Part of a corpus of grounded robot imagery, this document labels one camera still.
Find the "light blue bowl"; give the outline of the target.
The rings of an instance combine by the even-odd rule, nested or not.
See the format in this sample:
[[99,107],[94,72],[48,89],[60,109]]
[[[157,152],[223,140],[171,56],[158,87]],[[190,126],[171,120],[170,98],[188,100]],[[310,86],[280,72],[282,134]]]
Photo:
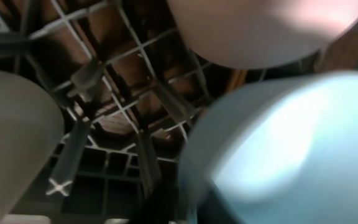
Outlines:
[[181,151],[178,188],[185,214],[213,193],[240,223],[358,223],[358,71],[222,97]]

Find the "white bowl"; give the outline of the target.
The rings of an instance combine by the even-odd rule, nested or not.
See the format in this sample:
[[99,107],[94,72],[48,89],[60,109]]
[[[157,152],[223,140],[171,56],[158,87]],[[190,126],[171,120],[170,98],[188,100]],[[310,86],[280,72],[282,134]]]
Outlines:
[[358,22],[358,0],[168,0],[185,44],[229,68],[284,65]]

